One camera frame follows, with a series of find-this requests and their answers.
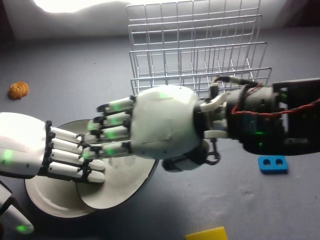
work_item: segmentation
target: gray table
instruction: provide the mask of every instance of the gray table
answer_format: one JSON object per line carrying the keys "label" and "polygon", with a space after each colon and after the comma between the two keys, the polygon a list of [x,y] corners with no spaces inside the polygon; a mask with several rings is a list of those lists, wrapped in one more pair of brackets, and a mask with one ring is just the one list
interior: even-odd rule
{"label": "gray table", "polygon": [[[268,42],[264,66],[271,81],[320,76],[320,28],[261,32]],[[2,112],[52,120],[55,126],[91,119],[95,108],[132,94],[127,37],[42,41],[8,46],[0,54]],[[11,83],[31,92],[11,101]],[[224,226],[230,240],[301,240],[320,235],[320,155],[287,157],[289,174],[263,175],[257,155],[220,140],[216,166],[168,173],[160,166],[142,192],[121,207],[74,220],[50,217],[28,199],[24,181],[0,177],[35,219],[32,236],[9,239],[183,240]]]}

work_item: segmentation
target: white wall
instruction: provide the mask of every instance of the white wall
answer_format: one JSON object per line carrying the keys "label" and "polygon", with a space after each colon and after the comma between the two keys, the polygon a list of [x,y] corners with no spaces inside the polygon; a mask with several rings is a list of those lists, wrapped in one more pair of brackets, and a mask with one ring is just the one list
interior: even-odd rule
{"label": "white wall", "polygon": [[[223,0],[212,0],[215,3]],[[227,0],[229,3],[239,0]],[[243,0],[244,3],[258,0]],[[261,0],[262,28],[281,28],[308,0]],[[17,40],[112,36],[128,34],[126,5],[132,2],[110,1],[76,12],[52,13],[37,6],[33,0],[3,0]]]}

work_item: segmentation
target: red wire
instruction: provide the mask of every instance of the red wire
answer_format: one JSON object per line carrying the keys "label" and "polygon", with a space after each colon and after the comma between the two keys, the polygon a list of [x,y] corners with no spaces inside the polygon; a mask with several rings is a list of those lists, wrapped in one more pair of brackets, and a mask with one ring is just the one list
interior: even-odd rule
{"label": "red wire", "polygon": [[[255,88],[251,89],[248,94],[244,97],[247,98],[253,91],[255,91],[256,89],[259,89],[262,87],[262,84],[259,83],[258,86],[256,86]],[[293,114],[296,112],[299,112],[303,109],[307,109],[307,108],[313,108],[317,103],[320,103],[320,98],[316,101],[313,101],[307,105],[302,105],[299,106],[297,108],[293,108],[293,109],[289,109],[289,110],[285,110],[285,111],[280,111],[280,112],[272,112],[272,113],[260,113],[260,112],[253,112],[253,111],[236,111],[238,108],[239,103],[237,102],[236,105],[233,107],[231,114],[235,115],[235,114],[251,114],[254,116],[268,116],[268,117],[277,117],[277,116],[281,116],[283,114]]]}

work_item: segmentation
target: metal wire rack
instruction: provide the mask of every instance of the metal wire rack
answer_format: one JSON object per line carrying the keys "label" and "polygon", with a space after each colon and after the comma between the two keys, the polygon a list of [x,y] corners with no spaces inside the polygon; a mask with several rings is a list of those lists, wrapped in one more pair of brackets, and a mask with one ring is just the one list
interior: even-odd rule
{"label": "metal wire rack", "polygon": [[[267,45],[256,42],[262,21],[260,1],[127,6],[133,93],[165,84],[186,86],[206,97],[210,81],[225,74],[267,81],[271,69],[259,70]],[[220,86],[222,91],[236,88]]]}

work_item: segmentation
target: blue toy brick with holes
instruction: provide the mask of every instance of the blue toy brick with holes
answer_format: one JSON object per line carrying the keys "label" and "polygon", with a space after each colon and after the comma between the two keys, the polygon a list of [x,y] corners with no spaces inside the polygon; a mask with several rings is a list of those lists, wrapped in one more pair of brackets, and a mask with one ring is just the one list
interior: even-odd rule
{"label": "blue toy brick with holes", "polygon": [[263,174],[286,174],[288,172],[285,156],[260,156],[258,163]]}

